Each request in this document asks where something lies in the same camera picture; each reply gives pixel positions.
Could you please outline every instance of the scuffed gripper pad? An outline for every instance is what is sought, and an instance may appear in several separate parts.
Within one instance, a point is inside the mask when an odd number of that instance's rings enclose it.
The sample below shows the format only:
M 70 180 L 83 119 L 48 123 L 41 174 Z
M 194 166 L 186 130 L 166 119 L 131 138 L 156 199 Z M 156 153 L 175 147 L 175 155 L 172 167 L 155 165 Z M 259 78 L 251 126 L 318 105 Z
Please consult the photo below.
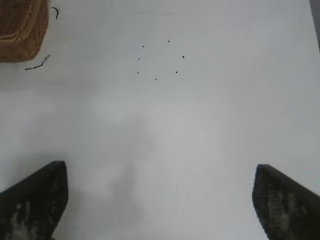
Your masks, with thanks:
M 252 192 L 270 240 L 320 240 L 320 198 L 270 165 L 258 165 Z
M 50 240 L 67 202 L 67 167 L 54 161 L 0 193 L 0 240 Z

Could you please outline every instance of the woven basket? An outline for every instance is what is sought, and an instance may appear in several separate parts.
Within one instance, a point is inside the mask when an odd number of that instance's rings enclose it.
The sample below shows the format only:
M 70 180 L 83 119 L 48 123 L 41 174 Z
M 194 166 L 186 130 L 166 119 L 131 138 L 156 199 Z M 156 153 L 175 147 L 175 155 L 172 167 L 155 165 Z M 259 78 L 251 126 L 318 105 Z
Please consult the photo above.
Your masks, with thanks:
M 0 0 L 0 62 L 34 59 L 48 22 L 48 0 Z

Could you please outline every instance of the white table surface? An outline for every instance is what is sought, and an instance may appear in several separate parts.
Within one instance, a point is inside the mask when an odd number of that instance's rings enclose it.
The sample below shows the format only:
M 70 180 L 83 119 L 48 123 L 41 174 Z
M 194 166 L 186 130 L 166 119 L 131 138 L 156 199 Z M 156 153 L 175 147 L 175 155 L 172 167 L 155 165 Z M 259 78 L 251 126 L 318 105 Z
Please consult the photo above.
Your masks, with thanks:
M 57 240 L 266 240 L 258 163 L 320 194 L 308 0 L 54 6 L 38 57 L 0 65 L 0 190 L 66 161 Z

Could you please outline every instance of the white surface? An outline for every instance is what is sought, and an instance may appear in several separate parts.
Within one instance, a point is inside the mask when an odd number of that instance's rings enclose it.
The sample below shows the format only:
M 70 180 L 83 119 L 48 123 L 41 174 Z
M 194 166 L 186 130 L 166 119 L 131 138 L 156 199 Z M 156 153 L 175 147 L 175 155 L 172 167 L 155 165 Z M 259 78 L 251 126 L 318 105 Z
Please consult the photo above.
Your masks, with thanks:
M 320 193 L 308 0 L 55 6 L 40 55 L 0 65 L 0 189 L 67 161 L 57 240 L 265 240 L 258 163 Z

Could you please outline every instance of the wicker basket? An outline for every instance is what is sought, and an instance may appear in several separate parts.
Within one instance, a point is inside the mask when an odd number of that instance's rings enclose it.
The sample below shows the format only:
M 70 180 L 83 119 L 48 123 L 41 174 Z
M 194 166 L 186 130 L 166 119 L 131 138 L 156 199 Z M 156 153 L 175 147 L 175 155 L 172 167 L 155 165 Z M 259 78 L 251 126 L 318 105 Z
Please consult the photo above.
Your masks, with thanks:
M 0 62 L 34 59 L 48 22 L 48 0 L 0 0 Z

